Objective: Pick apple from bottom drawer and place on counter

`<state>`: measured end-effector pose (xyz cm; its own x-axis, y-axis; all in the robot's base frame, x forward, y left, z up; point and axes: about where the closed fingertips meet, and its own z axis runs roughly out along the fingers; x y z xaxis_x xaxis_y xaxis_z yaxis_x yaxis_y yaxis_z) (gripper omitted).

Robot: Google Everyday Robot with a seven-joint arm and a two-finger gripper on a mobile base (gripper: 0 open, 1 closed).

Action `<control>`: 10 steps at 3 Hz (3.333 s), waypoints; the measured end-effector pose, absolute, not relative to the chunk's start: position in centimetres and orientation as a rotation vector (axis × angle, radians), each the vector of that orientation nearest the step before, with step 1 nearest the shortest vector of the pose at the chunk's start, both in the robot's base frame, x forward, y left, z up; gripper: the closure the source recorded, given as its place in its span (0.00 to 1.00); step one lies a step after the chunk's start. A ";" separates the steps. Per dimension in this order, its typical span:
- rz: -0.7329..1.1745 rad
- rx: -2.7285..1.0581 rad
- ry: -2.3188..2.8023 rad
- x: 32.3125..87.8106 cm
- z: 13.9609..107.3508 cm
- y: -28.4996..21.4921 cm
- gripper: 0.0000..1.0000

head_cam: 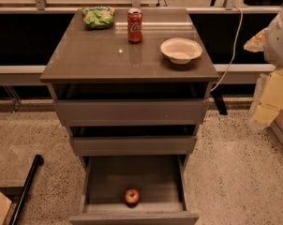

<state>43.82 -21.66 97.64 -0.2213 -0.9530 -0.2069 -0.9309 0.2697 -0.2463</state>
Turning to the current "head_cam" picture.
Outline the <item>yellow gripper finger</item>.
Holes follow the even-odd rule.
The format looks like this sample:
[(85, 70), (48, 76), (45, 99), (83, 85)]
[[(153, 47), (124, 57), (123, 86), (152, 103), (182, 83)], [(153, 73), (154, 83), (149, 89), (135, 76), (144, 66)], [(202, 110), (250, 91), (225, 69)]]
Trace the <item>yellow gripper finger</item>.
[(283, 110), (283, 68), (257, 79), (248, 125), (253, 130), (268, 128)]
[(258, 53), (263, 51), (263, 44), (265, 40), (265, 35), (268, 29), (264, 28), (260, 30), (255, 36), (253, 36), (250, 40), (248, 40), (245, 45), (244, 49), (248, 52)]

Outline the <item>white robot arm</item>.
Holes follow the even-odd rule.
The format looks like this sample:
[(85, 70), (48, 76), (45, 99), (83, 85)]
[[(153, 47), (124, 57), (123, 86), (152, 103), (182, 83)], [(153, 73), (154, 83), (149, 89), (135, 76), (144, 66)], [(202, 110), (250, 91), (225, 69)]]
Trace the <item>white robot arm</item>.
[(248, 52), (263, 52), (264, 60), (276, 68), (257, 79), (248, 124), (255, 130), (269, 127), (283, 110), (283, 8), (267, 28), (244, 45)]

